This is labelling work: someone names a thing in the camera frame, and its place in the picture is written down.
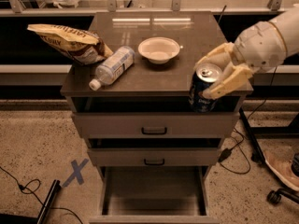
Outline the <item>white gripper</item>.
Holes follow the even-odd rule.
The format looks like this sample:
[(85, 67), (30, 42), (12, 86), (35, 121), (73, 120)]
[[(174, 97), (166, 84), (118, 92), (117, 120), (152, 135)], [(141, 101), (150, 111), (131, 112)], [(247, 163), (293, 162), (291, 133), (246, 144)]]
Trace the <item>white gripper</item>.
[[(205, 98), (216, 100), (245, 85), (252, 78), (252, 72), (266, 72), (281, 65), (286, 55), (286, 45), (278, 28), (271, 22), (260, 21), (244, 30), (234, 44), (222, 43), (214, 48), (194, 69), (211, 63), (223, 70), (220, 78), (203, 91)], [(234, 56), (242, 64), (234, 65)]]

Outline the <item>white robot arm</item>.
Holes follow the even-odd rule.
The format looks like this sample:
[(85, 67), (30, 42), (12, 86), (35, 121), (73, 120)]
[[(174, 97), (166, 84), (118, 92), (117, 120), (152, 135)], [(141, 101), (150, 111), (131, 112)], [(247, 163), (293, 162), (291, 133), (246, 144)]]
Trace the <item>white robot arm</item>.
[(299, 6), (270, 21), (259, 21), (243, 30), (234, 43), (223, 43), (195, 65), (212, 63), (222, 74), (203, 91), (207, 99), (218, 99), (245, 85), (257, 72), (277, 67), (299, 52)]

